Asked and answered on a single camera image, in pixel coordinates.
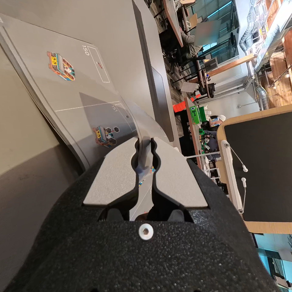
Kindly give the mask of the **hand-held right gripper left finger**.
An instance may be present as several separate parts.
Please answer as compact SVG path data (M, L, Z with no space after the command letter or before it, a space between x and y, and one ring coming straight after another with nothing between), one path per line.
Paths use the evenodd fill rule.
M138 201L139 139L133 137L105 157L83 204L131 210Z

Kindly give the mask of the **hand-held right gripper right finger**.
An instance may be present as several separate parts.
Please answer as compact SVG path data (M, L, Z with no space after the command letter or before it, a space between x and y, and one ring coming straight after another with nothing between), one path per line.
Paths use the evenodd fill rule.
M158 137L151 138L153 154L152 201L162 207L201 209L208 206L186 158Z

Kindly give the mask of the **grey building instruction booklet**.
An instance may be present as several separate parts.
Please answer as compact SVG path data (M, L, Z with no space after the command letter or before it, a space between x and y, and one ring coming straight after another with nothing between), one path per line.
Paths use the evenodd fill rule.
M167 138L135 103L126 102L98 47L1 13L1 45L42 114L84 170L127 140L139 139L137 174L148 176L151 138Z

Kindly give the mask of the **background office desk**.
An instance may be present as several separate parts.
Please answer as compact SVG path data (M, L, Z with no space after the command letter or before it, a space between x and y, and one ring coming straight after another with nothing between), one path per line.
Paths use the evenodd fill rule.
M192 122L191 113L190 113L190 109L189 109L189 106L194 105L194 104L190 101L190 99L188 97L184 97L184 101L185 101L186 111L187 111L187 115L188 115L188 122L189 122L189 127L190 127L190 131L191 131L191 136L192 136L192 143L193 143L194 151L195 151L194 158L196 158L197 166L203 171L204 170L204 168L203 168L204 163L201 161L202 156L199 156L200 152L198 150L198 145L197 145L197 141L196 141L197 132L196 132L195 125Z
M177 18L177 11L175 7L175 3L173 0L163 0L163 7L166 13L166 17L176 35L176 38L181 47L183 47L183 42L181 38L180 26Z

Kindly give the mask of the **grey desk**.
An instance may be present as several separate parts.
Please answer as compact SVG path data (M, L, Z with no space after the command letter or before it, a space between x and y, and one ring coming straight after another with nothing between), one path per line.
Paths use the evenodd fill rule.
M134 49L131 1L53 1L73 13L73 28L53 16L49 1L1 1L1 13L96 43L94 9L105 15L105 60L126 101L154 117L142 53ZM80 176L75 156L43 117L1 48L1 291L23 265L49 210Z

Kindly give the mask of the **green toy box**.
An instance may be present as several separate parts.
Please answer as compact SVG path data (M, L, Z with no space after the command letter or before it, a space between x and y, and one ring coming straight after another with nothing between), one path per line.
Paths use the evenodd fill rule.
M204 107L191 106L189 107L192 124L201 124L207 122Z

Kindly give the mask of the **wooden framed black screen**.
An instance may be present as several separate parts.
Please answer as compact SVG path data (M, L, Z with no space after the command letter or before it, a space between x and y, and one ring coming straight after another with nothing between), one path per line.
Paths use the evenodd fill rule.
M247 114L224 126L252 233L291 234L291 105Z

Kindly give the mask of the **silver ventilation duct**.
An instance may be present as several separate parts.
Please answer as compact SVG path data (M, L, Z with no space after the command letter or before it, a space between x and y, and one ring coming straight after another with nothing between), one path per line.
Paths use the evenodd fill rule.
M247 26L245 33L242 35L239 46L244 51L246 56L252 54L254 59L247 61L248 70L248 81L246 87L248 87L252 82L255 82L255 90L257 93L258 104L260 110L269 109L268 105L268 94L266 90L259 84L256 77L256 58L260 52L260 46L263 43L261 23L259 20L250 22Z

